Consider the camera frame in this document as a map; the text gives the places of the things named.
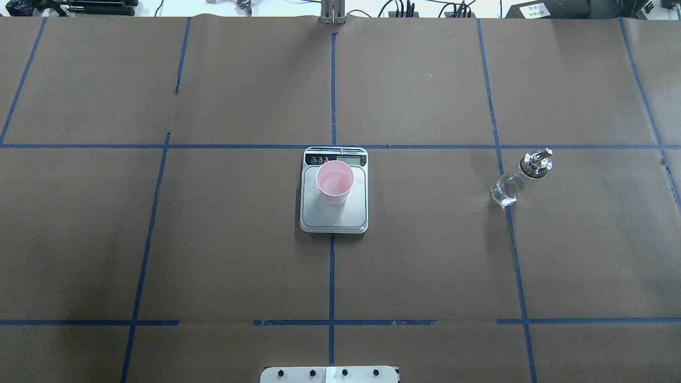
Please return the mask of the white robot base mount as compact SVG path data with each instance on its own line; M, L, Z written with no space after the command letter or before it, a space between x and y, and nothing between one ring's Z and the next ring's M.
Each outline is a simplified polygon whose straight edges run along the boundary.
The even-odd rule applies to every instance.
M400 382L399 368L388 365L272 367L260 382Z

